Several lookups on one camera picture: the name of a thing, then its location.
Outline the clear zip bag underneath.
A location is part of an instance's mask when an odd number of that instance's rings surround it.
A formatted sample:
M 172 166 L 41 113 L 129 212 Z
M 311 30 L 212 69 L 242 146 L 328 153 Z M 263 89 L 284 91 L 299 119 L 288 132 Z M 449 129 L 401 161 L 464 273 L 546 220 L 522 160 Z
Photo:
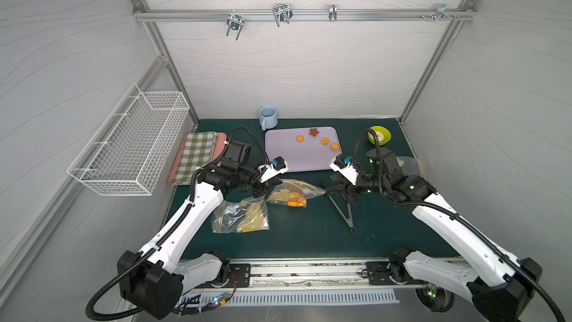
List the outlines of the clear zip bag underneath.
M 266 202 L 287 207 L 307 207 L 308 201 L 325 195 L 326 190 L 301 180 L 284 179 L 266 197 Z

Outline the lavender plastic tray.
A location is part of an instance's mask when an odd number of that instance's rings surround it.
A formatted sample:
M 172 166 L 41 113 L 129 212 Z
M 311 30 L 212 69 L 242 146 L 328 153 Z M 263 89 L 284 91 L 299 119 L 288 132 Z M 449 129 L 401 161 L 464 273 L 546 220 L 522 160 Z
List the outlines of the lavender plastic tray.
M 341 141 L 333 127 L 315 127 L 320 132 L 311 136 L 311 128 L 287 128 L 267 131 L 265 149 L 269 158 L 282 157 L 287 161 L 289 172 L 330 171 L 332 159 L 342 154 Z M 305 138 L 303 143 L 296 141 L 297 136 Z M 323 145 L 322 138 L 328 138 L 329 144 Z M 340 146 L 338 151 L 331 144 Z

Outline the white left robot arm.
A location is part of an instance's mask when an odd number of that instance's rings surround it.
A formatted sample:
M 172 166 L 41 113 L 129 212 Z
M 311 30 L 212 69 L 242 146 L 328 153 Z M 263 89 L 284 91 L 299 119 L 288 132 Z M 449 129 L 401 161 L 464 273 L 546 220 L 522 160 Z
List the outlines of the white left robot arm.
M 138 252 L 126 251 L 117 264 L 118 274 L 100 288 L 86 305 L 92 321 L 115 321 L 140 312 L 163 319 L 177 312 L 177 303 L 190 290 L 208 282 L 223 283 L 229 275 L 229 258 L 213 251 L 181 262 L 186 248 L 211 213 L 232 190 L 244 187 L 258 198 L 280 185 L 288 172 L 282 157 L 266 157 L 250 168 L 251 146 L 229 136 L 221 154 L 192 175 L 189 196 L 165 226 Z M 114 286 L 134 309 L 113 314 L 97 312 L 95 305 Z

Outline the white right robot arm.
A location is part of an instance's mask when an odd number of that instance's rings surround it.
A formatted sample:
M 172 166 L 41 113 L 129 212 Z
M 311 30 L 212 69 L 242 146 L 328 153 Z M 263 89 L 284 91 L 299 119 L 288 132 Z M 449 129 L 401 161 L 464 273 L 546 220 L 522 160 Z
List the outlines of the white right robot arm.
M 461 266 L 403 247 L 394 253 L 381 274 L 396 285 L 424 283 L 418 290 L 423 304 L 437 311 L 439 290 L 469 301 L 488 321 L 518 321 L 535 295 L 548 305 L 557 321 L 565 316 L 555 300 L 540 286 L 542 267 L 531 258 L 520 259 L 500 247 L 459 214 L 437 189 L 419 175 L 406 175 L 395 153 L 376 144 L 371 150 L 371 173 L 364 173 L 357 154 L 339 154 L 330 162 L 333 192 L 349 203 L 360 195 L 379 194 L 394 207 L 409 211 L 466 261 Z

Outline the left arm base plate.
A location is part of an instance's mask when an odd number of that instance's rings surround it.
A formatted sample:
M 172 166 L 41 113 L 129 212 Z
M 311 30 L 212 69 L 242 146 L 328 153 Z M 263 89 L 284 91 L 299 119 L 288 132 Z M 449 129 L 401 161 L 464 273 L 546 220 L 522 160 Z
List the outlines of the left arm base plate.
M 250 286 L 251 265 L 248 263 L 230 263 L 225 265 L 222 272 L 212 281 L 198 286 L 198 289 L 230 289 Z

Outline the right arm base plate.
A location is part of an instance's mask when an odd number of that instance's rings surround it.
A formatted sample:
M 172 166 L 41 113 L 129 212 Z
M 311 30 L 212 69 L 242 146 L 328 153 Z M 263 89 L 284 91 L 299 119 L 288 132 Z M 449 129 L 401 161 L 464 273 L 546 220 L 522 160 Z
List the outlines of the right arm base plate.
M 360 277 L 368 280 L 371 286 L 424 286 L 426 284 L 423 280 L 414 280 L 414 278 L 406 272 L 405 267 L 397 262 L 367 262 L 366 268 L 360 272 Z

